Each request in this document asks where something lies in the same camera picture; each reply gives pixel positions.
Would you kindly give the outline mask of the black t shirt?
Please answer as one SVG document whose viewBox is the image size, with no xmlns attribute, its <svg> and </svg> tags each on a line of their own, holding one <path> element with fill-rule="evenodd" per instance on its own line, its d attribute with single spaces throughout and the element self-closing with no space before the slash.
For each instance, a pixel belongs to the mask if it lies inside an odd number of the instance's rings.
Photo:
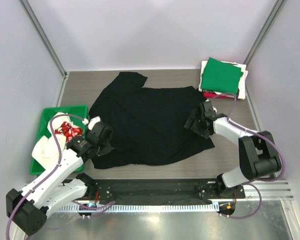
<svg viewBox="0 0 300 240">
<path fill-rule="evenodd" d="M 149 88 L 137 72 L 120 72 L 89 110 L 112 127 L 112 151 L 92 159 L 96 169 L 130 164 L 163 166 L 212 149 L 210 138 L 186 129 L 205 97 L 194 87 Z"/>
</svg>

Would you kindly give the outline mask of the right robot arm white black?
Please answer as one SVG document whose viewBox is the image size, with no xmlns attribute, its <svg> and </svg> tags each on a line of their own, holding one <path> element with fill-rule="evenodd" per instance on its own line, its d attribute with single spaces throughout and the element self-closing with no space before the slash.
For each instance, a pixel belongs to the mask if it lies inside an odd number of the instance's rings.
<svg viewBox="0 0 300 240">
<path fill-rule="evenodd" d="M 184 127 L 208 139 L 216 134 L 238 146 L 238 167 L 216 177 L 215 191 L 221 198 L 234 188 L 257 179 L 271 181 L 270 175 L 283 169 L 279 150 L 268 131 L 258 132 L 234 122 L 229 116 L 217 113 L 210 101 L 200 103 L 190 113 Z"/>
</svg>

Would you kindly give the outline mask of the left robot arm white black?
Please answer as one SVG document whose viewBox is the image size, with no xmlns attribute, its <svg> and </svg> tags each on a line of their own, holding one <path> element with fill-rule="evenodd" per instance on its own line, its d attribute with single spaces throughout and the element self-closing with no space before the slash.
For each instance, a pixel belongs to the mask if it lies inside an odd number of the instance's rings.
<svg viewBox="0 0 300 240">
<path fill-rule="evenodd" d="M 27 236 L 37 233 L 59 208 L 79 198 L 92 199 L 97 192 L 96 181 L 85 173 L 78 174 L 65 186 L 62 182 L 77 168 L 95 156 L 112 151 L 113 129 L 100 117 L 81 118 L 87 126 L 85 136 L 74 137 L 58 150 L 57 163 L 21 190 L 11 189 L 5 196 L 8 222 L 5 237 L 10 239 L 12 224 Z"/>
</svg>

